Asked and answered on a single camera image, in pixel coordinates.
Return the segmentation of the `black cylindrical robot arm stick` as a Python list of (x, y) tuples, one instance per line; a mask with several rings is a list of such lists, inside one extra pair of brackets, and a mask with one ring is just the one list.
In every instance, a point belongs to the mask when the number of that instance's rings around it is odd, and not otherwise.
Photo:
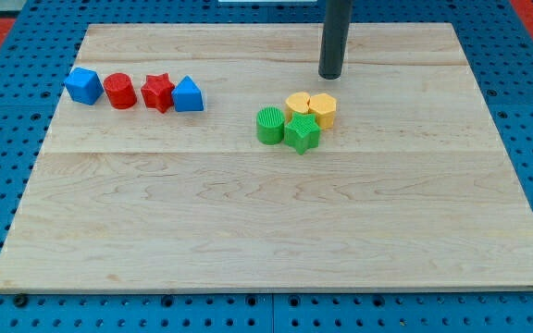
[(318, 74), (325, 80), (341, 76), (353, 11), (353, 0), (327, 0)]

